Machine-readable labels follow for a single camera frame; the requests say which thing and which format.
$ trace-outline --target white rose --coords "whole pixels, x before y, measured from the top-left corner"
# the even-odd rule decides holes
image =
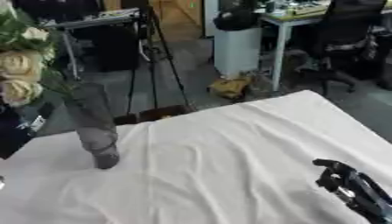
[[[39,52],[0,53],[0,76],[7,80],[37,82],[41,79],[42,65]]]
[[[0,0],[0,14],[3,14],[8,11],[8,1]]]
[[[35,27],[29,27],[26,31],[22,34],[25,39],[40,39],[42,41],[46,41],[49,33],[47,31],[43,31],[37,29]]]
[[[30,103],[41,95],[43,90],[38,83],[23,80],[5,80],[0,85],[3,101],[11,107],[20,107]]]
[[[4,14],[8,11],[10,11],[14,18],[17,17],[17,13],[15,12],[15,9],[12,6],[10,0],[0,0],[0,14]]]

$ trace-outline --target office chair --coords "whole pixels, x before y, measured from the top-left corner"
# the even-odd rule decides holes
[[[355,84],[337,74],[334,61],[359,57],[365,53],[372,27],[381,17],[387,0],[332,0],[322,20],[314,27],[299,30],[300,48],[317,61],[317,70],[300,69],[321,81],[323,95],[328,95],[328,82],[337,81],[355,90]]]

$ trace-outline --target table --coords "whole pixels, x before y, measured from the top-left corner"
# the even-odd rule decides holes
[[[314,182],[345,162],[392,194],[392,145],[303,91],[118,127],[121,162],[93,169],[76,133],[0,162],[0,223],[368,223]]]
[[[78,67],[76,63],[76,58],[74,55],[74,50],[71,45],[70,41],[70,30],[75,29],[82,29],[92,26],[98,25],[116,25],[116,24],[123,24],[127,22],[132,22],[137,18],[139,15],[139,9],[127,9],[127,10],[113,10],[113,11],[104,11],[100,13],[99,17],[96,18],[87,18],[81,21],[72,21],[72,22],[64,22],[60,24],[56,23],[47,23],[44,24],[45,28],[54,28],[58,30],[63,30],[61,33],[64,44],[66,45],[66,51],[68,56],[71,60],[72,70],[73,70],[73,77],[76,80],[80,80],[81,77],[78,75]]]
[[[388,0],[385,9],[382,14],[392,13],[392,0]],[[275,16],[274,14],[264,13],[261,15],[261,20],[272,23],[279,27],[277,46],[274,59],[274,68],[272,74],[272,89],[273,91],[279,90],[279,83],[281,79],[282,63],[284,58],[284,49],[286,45],[286,40],[291,34],[291,28],[299,25],[311,25],[316,24],[321,20],[325,11],[319,11],[315,13],[293,16],[287,15],[283,17]],[[391,30],[392,24],[390,19],[386,19],[386,26]]]

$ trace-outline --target metal stand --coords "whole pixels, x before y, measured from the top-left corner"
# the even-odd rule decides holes
[[[81,77],[79,76],[79,73],[78,73],[78,64],[76,63],[74,50],[72,49],[71,40],[69,39],[69,30],[64,29],[64,31],[62,32],[62,37],[64,40],[64,44],[66,45],[66,51],[68,52],[69,59],[71,61],[73,78],[76,81],[80,81]]]
[[[178,84],[178,88],[181,92],[184,103],[188,108],[190,108],[188,98],[186,97],[184,85],[183,85],[181,79],[179,78],[179,73],[177,72],[177,68],[174,65],[173,56],[169,50],[165,36],[162,33],[159,19],[151,6],[147,6],[145,8],[139,9],[139,19],[137,20],[139,31],[140,31],[141,23],[143,21],[145,23],[147,23],[147,45],[148,45],[148,47],[150,49],[154,48],[154,45],[152,42],[152,35],[153,35],[153,30],[155,29],[157,31],[159,39],[161,40],[162,46],[164,48],[164,53],[166,54],[166,58],[169,60],[171,70],[172,70],[174,78]],[[158,108],[157,83],[156,83],[156,64],[157,64],[157,61],[156,61],[155,52],[152,50],[149,51],[149,60],[150,60],[149,70],[150,70],[150,78],[151,78],[151,85],[152,85],[153,107],[154,107],[154,109],[157,109]],[[135,73],[132,73],[130,85],[131,86],[129,87],[129,105],[132,103],[133,89],[134,89],[134,85],[135,85]],[[129,114],[129,113],[130,113],[130,106],[128,106],[128,110],[127,110],[127,114]]]

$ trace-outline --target gray vase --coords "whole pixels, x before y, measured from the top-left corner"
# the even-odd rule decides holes
[[[65,98],[65,104],[83,148],[94,157],[95,167],[115,166],[120,160],[116,148],[118,135],[103,85],[81,84],[73,90],[72,97]]]

